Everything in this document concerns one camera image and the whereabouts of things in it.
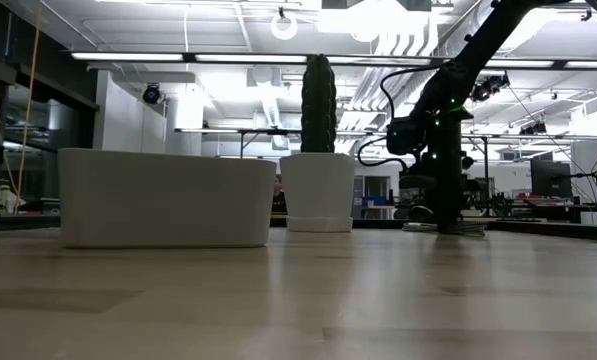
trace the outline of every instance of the cactus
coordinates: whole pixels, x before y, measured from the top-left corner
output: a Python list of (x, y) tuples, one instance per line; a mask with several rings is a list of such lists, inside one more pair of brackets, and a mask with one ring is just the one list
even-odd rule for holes
[(336, 85), (324, 55), (312, 55), (302, 86), (302, 152), (332, 153), (336, 140)]

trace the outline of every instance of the computer monitor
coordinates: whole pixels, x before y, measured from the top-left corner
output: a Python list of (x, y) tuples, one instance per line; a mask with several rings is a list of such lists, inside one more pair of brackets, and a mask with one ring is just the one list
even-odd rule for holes
[(531, 192), (534, 195), (571, 198), (569, 164), (538, 159), (531, 160)]

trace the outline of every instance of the white planter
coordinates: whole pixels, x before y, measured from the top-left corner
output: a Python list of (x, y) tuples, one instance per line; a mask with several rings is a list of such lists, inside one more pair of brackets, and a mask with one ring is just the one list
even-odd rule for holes
[(287, 229), (349, 232), (354, 160), (344, 154), (302, 153), (280, 159)]

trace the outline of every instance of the white round pot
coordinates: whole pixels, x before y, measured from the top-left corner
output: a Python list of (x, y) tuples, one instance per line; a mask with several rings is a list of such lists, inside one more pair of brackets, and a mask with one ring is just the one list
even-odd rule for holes
[(280, 170), (289, 231), (351, 231), (354, 160), (350, 156), (301, 153), (280, 159)]

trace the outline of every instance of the black robotic arm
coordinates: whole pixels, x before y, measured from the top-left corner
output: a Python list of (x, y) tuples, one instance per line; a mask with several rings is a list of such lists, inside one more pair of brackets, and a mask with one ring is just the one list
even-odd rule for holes
[[(463, 202), (461, 121), (473, 116), (462, 106), (478, 74), (532, 9), (571, 0), (495, 0), (494, 10), (452, 61), (443, 64), (425, 85), (407, 117), (394, 117), (387, 127), (387, 149), (414, 154), (407, 177), (428, 179), (426, 200), (440, 232), (450, 232)], [(597, 0), (587, 0), (597, 10)], [(420, 154), (426, 147), (427, 152)]]

